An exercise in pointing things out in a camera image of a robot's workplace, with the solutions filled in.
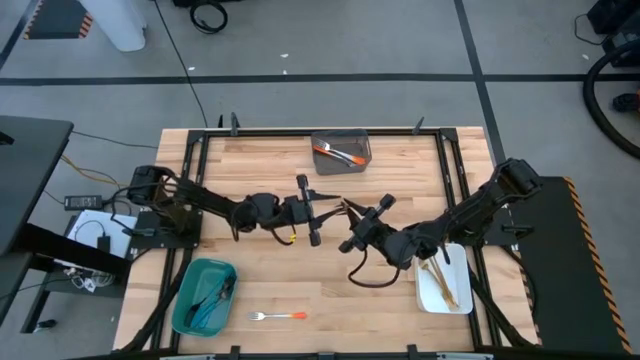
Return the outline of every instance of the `black mount plate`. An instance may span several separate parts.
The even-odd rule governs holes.
[[[152,211],[144,211],[138,215],[136,230],[158,229],[162,227],[161,217]],[[202,227],[202,211],[193,210],[187,219],[185,233],[176,236],[172,234],[157,234],[154,236],[132,236],[129,247],[132,249],[193,249],[200,243]]]

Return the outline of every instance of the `fork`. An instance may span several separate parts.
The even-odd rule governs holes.
[[[264,320],[268,317],[273,318],[292,318],[292,319],[306,319],[307,313],[299,312],[293,314],[265,314],[263,312],[254,311],[249,313],[249,320]]]
[[[363,157],[360,156],[355,156],[355,155],[351,155],[351,154],[347,154],[345,152],[336,150],[334,148],[331,147],[331,145],[329,145],[328,142],[318,139],[318,138],[311,138],[311,142],[313,144],[313,148],[317,151],[323,152],[325,154],[334,154],[334,155],[338,155],[342,158],[345,158],[349,161],[351,161],[352,163],[356,164],[356,165],[364,165],[366,164],[367,160]]]

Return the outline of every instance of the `orange and black striped edge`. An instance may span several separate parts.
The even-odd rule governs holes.
[[[629,344],[629,338],[627,337],[627,333],[624,330],[624,325],[622,324],[622,319],[620,318],[620,312],[618,311],[618,307],[616,306],[616,302],[613,299],[613,293],[611,292],[611,287],[609,286],[609,281],[607,281],[607,276],[605,275],[604,268],[602,267],[602,263],[600,262],[600,257],[598,256],[598,251],[596,250],[596,244],[591,237],[591,229],[587,224],[587,220],[584,216],[584,211],[582,210],[582,205],[580,205],[580,199],[578,198],[578,193],[576,192],[575,184],[571,178],[565,177],[565,182],[569,187],[569,191],[571,192],[571,198],[573,199],[573,205],[576,208],[576,214],[580,219],[580,225],[582,226],[582,231],[584,232],[584,238],[587,241],[587,246],[589,247],[589,251],[591,252],[591,259],[593,259],[593,265],[598,273],[598,277],[600,278],[600,284],[602,285],[602,291],[604,292],[604,296],[607,298],[607,302],[609,303],[609,310],[611,310],[611,317],[613,318],[613,322],[618,328],[618,335],[620,336],[620,341],[622,342],[622,347],[629,354],[632,353],[631,345]]]
[[[519,251],[514,251],[514,254],[522,261],[522,255],[520,255]],[[531,296],[531,291],[529,290],[529,281],[527,279],[527,273],[525,273],[523,268],[520,268],[520,275],[522,276],[522,283],[524,284],[524,292],[527,294],[527,301],[529,302],[529,310],[531,314],[533,314],[533,298]],[[538,337],[538,345],[542,345],[542,338],[540,337],[540,328],[536,323],[536,319],[533,319],[533,325],[536,330],[536,336]]]
[[[29,31],[31,31],[31,26],[33,25],[33,22],[36,21],[36,17],[38,17],[38,13],[40,13],[40,8],[41,7],[42,7],[42,0],[38,2],[38,5],[36,5],[36,9],[33,11],[33,15],[31,16],[31,20],[29,21],[29,24],[27,25],[27,28],[24,31],[23,38],[25,40],[29,40]]]
[[[24,39],[29,40],[29,31],[31,31],[31,26],[33,22],[36,21],[38,17],[38,13],[40,13],[40,8],[42,7],[43,1],[38,2],[36,5],[36,9],[33,11],[33,16],[31,16],[31,20],[29,21],[29,25],[27,25],[26,30],[24,31]],[[78,30],[78,37],[80,39],[84,39],[89,34],[89,29],[91,29],[91,25],[93,24],[93,17],[89,13],[84,14],[84,19],[82,19],[82,24],[80,25],[80,30]]]
[[[89,29],[91,28],[91,24],[93,24],[93,17],[91,14],[84,14],[84,19],[82,19],[82,25],[80,25],[80,30],[78,33],[78,37],[84,39],[89,34]]]

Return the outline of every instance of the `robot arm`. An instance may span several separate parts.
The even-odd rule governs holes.
[[[344,213],[336,209],[314,217],[311,201],[335,199],[339,196],[322,195],[308,188],[307,177],[297,176],[302,200],[297,196],[280,199],[270,193],[248,195],[242,201],[233,201],[185,178],[180,178],[168,168],[140,166],[136,168],[127,198],[134,204],[148,206],[163,219],[163,227],[180,235],[188,231],[187,207],[200,209],[224,218],[231,227],[234,240],[238,232],[251,232],[258,225],[270,231],[283,245],[291,245],[278,237],[275,229],[308,224],[312,246],[320,245],[318,229],[333,215]]]
[[[446,240],[462,245],[478,244],[498,209],[533,196],[540,190],[540,184],[538,174],[526,161],[509,159],[498,165],[489,181],[471,197],[435,220],[416,223],[401,231],[379,220],[380,215],[393,206],[393,196],[385,195],[375,209],[345,199],[353,236],[340,246],[340,251],[346,253],[353,247],[365,250],[371,245],[380,251],[389,265],[406,270],[411,266],[413,256],[424,260],[435,255],[440,247],[448,263],[444,250]]]

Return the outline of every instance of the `black desk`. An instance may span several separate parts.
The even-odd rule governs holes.
[[[27,270],[50,273],[54,258],[117,277],[128,273],[125,259],[27,223],[72,129],[68,121],[0,116],[0,132],[12,138],[0,145],[0,324]]]

